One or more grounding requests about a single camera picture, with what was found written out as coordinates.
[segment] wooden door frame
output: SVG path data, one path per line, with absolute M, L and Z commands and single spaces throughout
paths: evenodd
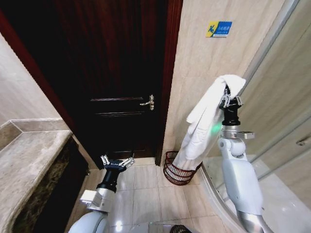
M 173 79 L 173 70 L 175 63 L 175 55 L 178 41 L 179 24 L 181 17 L 181 10 L 183 0 L 167 0 L 167 20 L 166 20 L 166 35 L 165 35 L 165 51 L 164 51 L 164 64 L 163 64 L 163 79 L 162 79 L 162 94 L 161 94 L 161 108 L 159 114 L 159 132 L 156 146 L 155 164 L 160 165 L 164 133 L 166 127 L 167 113 L 170 102 L 171 86 Z M 37 65 L 36 61 L 32 58 L 26 47 L 6 19 L 3 12 L 0 10 L 0 33 L 11 46 L 15 54 L 24 64 L 33 79 L 40 86 L 44 94 L 50 100 L 54 108 L 58 111 L 59 115 L 66 122 L 68 127 L 75 135 L 79 135 L 78 127 L 75 125 L 72 117 L 67 109 L 62 104 L 60 98 L 54 92 L 45 76 Z

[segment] red wire basket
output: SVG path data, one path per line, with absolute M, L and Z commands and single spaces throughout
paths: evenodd
M 196 170 L 183 170 L 173 165 L 173 161 L 176 158 L 178 151 L 168 151 L 165 153 L 165 162 L 163 173 L 166 179 L 175 185 L 186 185 L 188 184 L 196 171 L 200 168 L 201 164 Z

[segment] tile floor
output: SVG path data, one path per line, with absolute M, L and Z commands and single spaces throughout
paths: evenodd
M 132 225 L 149 221 L 184 224 L 201 233 L 229 232 L 207 200 L 200 171 L 188 185 L 176 186 L 167 181 L 163 167 L 154 164 L 153 158 L 136 159 L 135 165 L 119 176 L 115 206 L 108 216 L 111 233 L 128 233 Z M 91 170 L 86 176 L 66 232 L 87 213 L 79 202 L 83 191 L 95 190 L 103 177 L 103 170 Z

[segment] sign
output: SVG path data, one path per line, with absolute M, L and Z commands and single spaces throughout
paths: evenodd
M 206 37 L 227 37 L 231 25 L 231 21 L 211 21 L 207 28 Z

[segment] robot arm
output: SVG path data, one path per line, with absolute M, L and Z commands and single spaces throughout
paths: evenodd
M 262 217 L 262 192 L 254 168 L 246 158 L 246 146 L 242 140 L 254 138 L 255 134 L 239 130 L 238 108 L 241 105 L 240 97 L 231 100 L 229 88 L 226 88 L 220 103 L 225 119 L 218 140 L 223 156 L 225 186 L 235 205 L 238 219 L 247 232 L 272 233 Z
M 122 160 L 108 160 L 101 156 L 106 174 L 96 191 L 85 190 L 80 200 L 92 212 L 83 215 L 69 230 L 69 233 L 107 233 L 109 232 L 108 214 L 111 212 L 116 193 L 117 179 L 121 172 L 126 171 L 134 162 L 134 152 L 131 157 Z

